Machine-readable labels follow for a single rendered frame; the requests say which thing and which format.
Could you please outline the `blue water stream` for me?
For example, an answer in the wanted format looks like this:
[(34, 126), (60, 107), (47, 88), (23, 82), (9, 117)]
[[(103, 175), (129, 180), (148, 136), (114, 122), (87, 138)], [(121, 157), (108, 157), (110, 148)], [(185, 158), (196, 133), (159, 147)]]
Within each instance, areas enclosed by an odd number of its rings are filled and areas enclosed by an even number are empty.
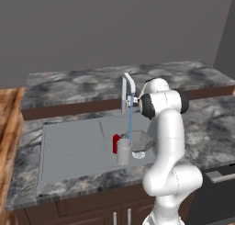
[(130, 140), (131, 140), (131, 133), (132, 133), (133, 101), (134, 101), (134, 93), (130, 95), (130, 106), (129, 106), (129, 139)]

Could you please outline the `glass cup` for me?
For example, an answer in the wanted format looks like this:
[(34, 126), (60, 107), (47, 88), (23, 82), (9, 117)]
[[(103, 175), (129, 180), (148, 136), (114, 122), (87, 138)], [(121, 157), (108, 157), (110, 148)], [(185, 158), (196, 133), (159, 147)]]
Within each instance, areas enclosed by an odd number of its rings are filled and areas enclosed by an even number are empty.
[(130, 161), (132, 141), (129, 139), (120, 139), (117, 142), (117, 163), (127, 165)]

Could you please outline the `grey sink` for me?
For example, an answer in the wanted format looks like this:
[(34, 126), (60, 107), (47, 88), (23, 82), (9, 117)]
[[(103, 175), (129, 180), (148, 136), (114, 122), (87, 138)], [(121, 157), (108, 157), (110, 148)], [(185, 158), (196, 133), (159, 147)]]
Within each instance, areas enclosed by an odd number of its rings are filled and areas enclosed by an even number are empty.
[(115, 110), (110, 117), (44, 125), (39, 185), (120, 169), (112, 136), (127, 132), (129, 121), (127, 113)]

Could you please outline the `grey tap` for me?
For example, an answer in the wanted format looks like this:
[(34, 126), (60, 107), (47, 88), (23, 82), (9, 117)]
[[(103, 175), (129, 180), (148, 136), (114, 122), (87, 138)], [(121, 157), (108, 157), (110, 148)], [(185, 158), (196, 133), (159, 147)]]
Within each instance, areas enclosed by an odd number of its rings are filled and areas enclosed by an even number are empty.
[(136, 85), (129, 73), (122, 75), (121, 113), (124, 114), (130, 107), (131, 96), (136, 94)]

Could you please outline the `red bottle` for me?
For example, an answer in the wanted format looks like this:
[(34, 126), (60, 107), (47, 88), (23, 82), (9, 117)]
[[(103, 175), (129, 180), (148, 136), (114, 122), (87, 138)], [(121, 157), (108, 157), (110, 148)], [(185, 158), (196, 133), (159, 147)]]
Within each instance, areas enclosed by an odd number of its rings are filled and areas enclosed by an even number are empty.
[(120, 136), (118, 134), (115, 134), (112, 137), (112, 152), (117, 153), (118, 152), (118, 141), (120, 139)]

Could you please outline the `brown drawer front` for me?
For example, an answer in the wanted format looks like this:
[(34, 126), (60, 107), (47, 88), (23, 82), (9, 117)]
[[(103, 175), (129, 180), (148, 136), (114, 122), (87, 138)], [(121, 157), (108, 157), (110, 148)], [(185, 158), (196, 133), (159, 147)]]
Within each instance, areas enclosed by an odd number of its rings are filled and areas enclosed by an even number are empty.
[(143, 190), (142, 185), (125, 186), (59, 201), (57, 202), (57, 209), (60, 216), (68, 216), (145, 197), (148, 197), (148, 195)]

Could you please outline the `brown cupboard door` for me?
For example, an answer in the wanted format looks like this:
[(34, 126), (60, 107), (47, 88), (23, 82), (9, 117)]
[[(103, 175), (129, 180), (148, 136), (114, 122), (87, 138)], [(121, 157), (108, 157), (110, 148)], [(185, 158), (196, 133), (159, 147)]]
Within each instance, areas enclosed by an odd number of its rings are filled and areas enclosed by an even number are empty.
[(121, 225), (127, 225), (127, 211), (131, 208), (131, 225), (142, 225), (151, 213), (154, 202), (152, 200), (132, 201), (121, 206)]
[(113, 212), (117, 213), (120, 225), (120, 207), (98, 208), (68, 216), (60, 216), (57, 205), (48, 203), (26, 208), (30, 225), (113, 225)]

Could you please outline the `wooden side panel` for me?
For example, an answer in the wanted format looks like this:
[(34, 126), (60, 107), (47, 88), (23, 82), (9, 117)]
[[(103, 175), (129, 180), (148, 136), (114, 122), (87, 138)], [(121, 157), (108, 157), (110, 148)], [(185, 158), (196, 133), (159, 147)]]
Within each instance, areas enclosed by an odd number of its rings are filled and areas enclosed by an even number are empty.
[(0, 225), (17, 225), (5, 204), (23, 125), (20, 103), (24, 91), (0, 89)]

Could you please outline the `black dishwasher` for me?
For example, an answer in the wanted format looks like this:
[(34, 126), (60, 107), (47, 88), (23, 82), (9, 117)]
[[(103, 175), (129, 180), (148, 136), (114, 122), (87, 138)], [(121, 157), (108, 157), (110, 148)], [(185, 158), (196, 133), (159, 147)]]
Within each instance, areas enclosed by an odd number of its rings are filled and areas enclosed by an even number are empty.
[(186, 225), (229, 225), (235, 223), (235, 179), (214, 183), (215, 172), (235, 174), (235, 163), (203, 172), (203, 185), (196, 192)]

